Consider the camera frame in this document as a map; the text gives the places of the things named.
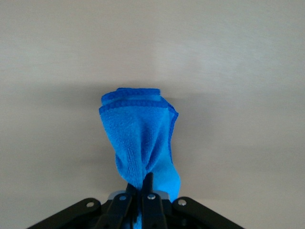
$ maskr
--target screw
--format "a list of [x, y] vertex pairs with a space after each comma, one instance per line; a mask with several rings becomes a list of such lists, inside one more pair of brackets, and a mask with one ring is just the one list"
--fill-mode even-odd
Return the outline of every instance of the screw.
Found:
[[126, 200], [126, 196], [120, 196], [120, 200]]
[[180, 206], [185, 206], [186, 205], [186, 201], [184, 199], [180, 199], [180, 200], [178, 200], [178, 204]]
[[87, 205], [86, 205], [88, 208], [91, 208], [94, 206], [94, 203], [93, 202], [89, 202]]
[[149, 194], [147, 196], [148, 199], [156, 199], [156, 196], [154, 194]]

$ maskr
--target black plastic part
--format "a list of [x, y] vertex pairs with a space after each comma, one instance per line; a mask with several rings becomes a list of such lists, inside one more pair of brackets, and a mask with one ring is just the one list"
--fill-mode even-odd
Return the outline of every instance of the black plastic part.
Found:
[[[120, 229], [132, 202], [132, 196], [128, 193], [116, 195], [107, 212], [101, 215], [94, 229]], [[125, 221], [131, 224], [132, 218]]]
[[[179, 205], [179, 200], [185, 200], [186, 205]], [[209, 229], [243, 229], [213, 210], [201, 205], [189, 197], [181, 197], [173, 202], [173, 209], [182, 217], [193, 221], [203, 228]]]
[[129, 228], [133, 228], [133, 223], [136, 223], [138, 215], [139, 215], [138, 206], [140, 203], [139, 203], [139, 200], [137, 199], [138, 191], [134, 186], [132, 186], [131, 184], [128, 184], [127, 188], [126, 188], [126, 193], [130, 194], [133, 198], [133, 201], [129, 207], [130, 216], [132, 218], [132, 223]]
[[84, 199], [52, 215], [28, 229], [90, 228], [101, 214], [101, 203], [94, 198]]
[[156, 193], [142, 196], [142, 228], [167, 229], [161, 197]]
[[193, 223], [179, 214], [173, 214], [172, 203], [169, 199], [162, 200], [163, 212], [169, 229], [196, 228]]
[[153, 192], [153, 173], [149, 173], [143, 180], [142, 193], [148, 194]]

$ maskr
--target bolt head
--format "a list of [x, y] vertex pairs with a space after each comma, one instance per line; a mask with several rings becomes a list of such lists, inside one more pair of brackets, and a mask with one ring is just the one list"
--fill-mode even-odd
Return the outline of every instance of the bolt head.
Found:
[[120, 200], [126, 200], [126, 196], [120, 196]]
[[180, 206], [185, 206], [186, 205], [186, 201], [184, 199], [180, 199], [180, 200], [178, 200], [178, 204]]
[[154, 194], [149, 194], [147, 196], [148, 199], [156, 199], [156, 196]]
[[87, 205], [86, 205], [88, 208], [91, 208], [94, 206], [94, 203], [93, 202], [89, 202]]

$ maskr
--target blue towel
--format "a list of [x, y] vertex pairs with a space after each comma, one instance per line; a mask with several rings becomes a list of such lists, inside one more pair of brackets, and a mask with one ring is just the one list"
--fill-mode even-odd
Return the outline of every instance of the blue towel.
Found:
[[100, 115], [120, 175], [141, 190], [153, 172], [153, 189], [167, 192], [173, 202], [180, 189], [171, 153], [178, 113], [160, 90], [119, 88], [102, 97]]

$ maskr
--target folded towel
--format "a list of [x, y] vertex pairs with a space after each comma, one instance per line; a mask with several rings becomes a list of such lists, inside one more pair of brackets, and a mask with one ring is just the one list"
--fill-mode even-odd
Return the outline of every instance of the folded towel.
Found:
[[102, 97], [100, 115], [120, 175], [141, 190], [153, 172], [153, 189], [167, 192], [173, 202], [180, 188], [171, 153], [178, 113], [160, 90], [119, 88]]

